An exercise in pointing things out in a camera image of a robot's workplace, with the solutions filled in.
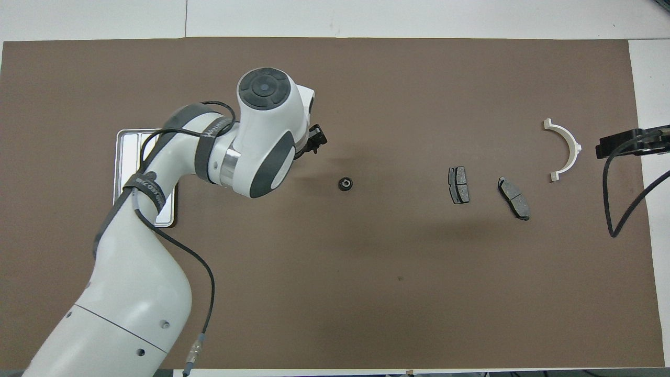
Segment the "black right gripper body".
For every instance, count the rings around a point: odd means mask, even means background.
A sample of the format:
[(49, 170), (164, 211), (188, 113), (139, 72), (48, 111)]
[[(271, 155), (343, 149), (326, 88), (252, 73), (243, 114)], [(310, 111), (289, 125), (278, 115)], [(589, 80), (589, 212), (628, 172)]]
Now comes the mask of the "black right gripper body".
[(646, 136), (646, 138), (639, 141), (639, 150), (636, 155), (669, 153), (669, 125), (639, 128), (639, 136)]

